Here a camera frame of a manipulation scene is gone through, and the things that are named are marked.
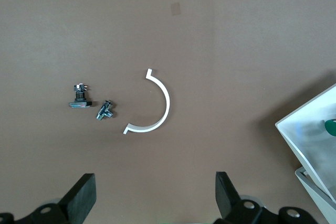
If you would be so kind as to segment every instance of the gray-brown surface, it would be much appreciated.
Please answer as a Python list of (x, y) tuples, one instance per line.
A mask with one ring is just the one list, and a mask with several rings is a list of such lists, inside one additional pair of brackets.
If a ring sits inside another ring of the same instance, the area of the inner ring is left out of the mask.
[[(0, 212), (95, 173), (86, 223), (219, 217), (215, 172), (326, 223), (274, 124), (336, 82), (335, 0), (0, 0)], [(131, 122), (149, 133), (123, 135)], [(74, 84), (96, 106), (71, 109)], [(111, 99), (116, 117), (98, 121)]]

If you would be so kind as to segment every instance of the green round object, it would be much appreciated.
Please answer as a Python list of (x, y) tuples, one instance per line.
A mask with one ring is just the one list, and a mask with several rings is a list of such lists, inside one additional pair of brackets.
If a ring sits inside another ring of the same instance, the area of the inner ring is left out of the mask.
[(325, 129), (328, 131), (328, 133), (332, 136), (336, 136), (336, 120), (327, 120), (324, 123)]

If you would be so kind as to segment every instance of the white plastic edge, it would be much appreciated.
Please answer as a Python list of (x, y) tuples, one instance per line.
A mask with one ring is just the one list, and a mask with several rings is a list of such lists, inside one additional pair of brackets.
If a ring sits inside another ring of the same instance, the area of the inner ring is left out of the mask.
[(150, 68), (148, 69), (147, 74), (146, 74), (146, 79), (155, 82), (160, 87), (160, 89), (162, 90), (162, 92), (164, 94), (164, 97), (166, 98), (166, 111), (164, 112), (163, 117), (160, 120), (158, 120), (158, 122), (156, 122), (152, 125), (149, 125), (149, 126), (142, 127), (142, 126), (136, 126), (136, 125), (133, 125), (133, 124), (129, 123), (124, 130), (124, 134), (126, 134), (127, 131), (133, 131), (133, 132), (153, 131), (156, 128), (158, 128), (161, 124), (163, 124), (163, 122), (166, 120), (166, 118), (168, 116), (168, 112), (169, 112), (169, 108), (170, 108), (170, 98), (169, 98), (168, 91), (161, 81), (159, 81), (157, 78), (155, 78), (151, 75), (152, 71), (153, 71), (152, 69), (150, 69)]

